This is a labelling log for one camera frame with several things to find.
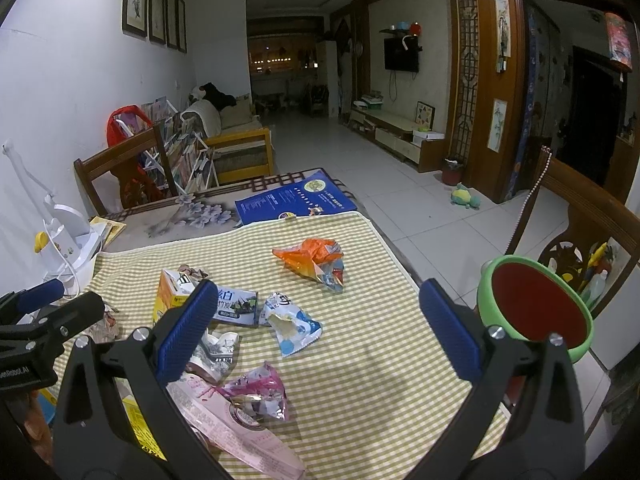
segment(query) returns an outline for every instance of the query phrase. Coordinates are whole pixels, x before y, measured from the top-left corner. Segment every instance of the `plastic bottle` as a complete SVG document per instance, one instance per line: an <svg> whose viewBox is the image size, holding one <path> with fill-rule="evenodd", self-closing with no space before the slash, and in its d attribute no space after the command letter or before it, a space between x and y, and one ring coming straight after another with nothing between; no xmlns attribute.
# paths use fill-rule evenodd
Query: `plastic bottle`
<svg viewBox="0 0 640 480"><path fill-rule="evenodd" d="M589 282L589 285L587 285L582 291L580 298L584 301L584 304L589 310L595 306L596 301L604 292L606 279L607 271L603 270L600 274L596 274Z"/></svg>

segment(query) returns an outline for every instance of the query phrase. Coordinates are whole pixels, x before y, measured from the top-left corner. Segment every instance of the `red lantern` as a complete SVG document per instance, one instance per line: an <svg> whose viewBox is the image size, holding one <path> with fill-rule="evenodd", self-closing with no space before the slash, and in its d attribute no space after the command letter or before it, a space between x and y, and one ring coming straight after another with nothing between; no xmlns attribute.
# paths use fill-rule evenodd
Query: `red lantern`
<svg viewBox="0 0 640 480"><path fill-rule="evenodd" d="M422 27L420 26L420 23L413 22L411 27L409 27L409 33L414 36L420 36L422 34Z"/></svg>

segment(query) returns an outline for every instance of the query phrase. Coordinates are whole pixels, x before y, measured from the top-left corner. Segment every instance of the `blue book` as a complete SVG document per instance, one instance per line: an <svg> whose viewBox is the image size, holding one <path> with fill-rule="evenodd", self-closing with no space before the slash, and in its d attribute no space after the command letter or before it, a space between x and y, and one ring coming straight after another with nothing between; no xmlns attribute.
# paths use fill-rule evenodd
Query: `blue book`
<svg viewBox="0 0 640 480"><path fill-rule="evenodd" d="M332 215L357 209L323 171L295 184L236 200L236 208L244 225L289 216Z"/></svg>

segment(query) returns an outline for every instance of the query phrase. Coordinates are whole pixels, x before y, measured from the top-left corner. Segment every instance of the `screw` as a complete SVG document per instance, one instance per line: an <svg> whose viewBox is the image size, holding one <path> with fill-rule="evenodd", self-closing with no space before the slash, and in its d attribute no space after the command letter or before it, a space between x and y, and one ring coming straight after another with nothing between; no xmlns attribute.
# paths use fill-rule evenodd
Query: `screw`
<svg viewBox="0 0 640 480"><path fill-rule="evenodd" d="M149 337L149 329L146 326L142 326L133 331L133 339L136 341L145 341Z"/></svg>
<svg viewBox="0 0 640 480"><path fill-rule="evenodd" d="M564 342L564 339L562 339L562 336L560 334L557 334L556 332L553 332L549 336L549 341L551 342L551 344L553 346L562 346L562 343Z"/></svg>
<svg viewBox="0 0 640 480"><path fill-rule="evenodd" d="M81 335L78 339L76 339L76 346L78 348L84 348L89 344L89 338L85 335Z"/></svg>
<svg viewBox="0 0 640 480"><path fill-rule="evenodd" d="M506 335L507 333L500 325L491 325L489 327L489 336L491 336L492 339L504 339Z"/></svg>

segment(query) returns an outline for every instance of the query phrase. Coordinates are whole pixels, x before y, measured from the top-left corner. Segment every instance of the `dark door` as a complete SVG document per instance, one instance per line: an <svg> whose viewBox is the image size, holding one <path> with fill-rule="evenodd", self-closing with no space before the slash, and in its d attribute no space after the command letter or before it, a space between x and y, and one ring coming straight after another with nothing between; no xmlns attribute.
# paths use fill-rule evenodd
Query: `dark door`
<svg viewBox="0 0 640 480"><path fill-rule="evenodd" d="M558 159L603 186L620 121L622 92L612 75L576 56L572 110Z"/></svg>

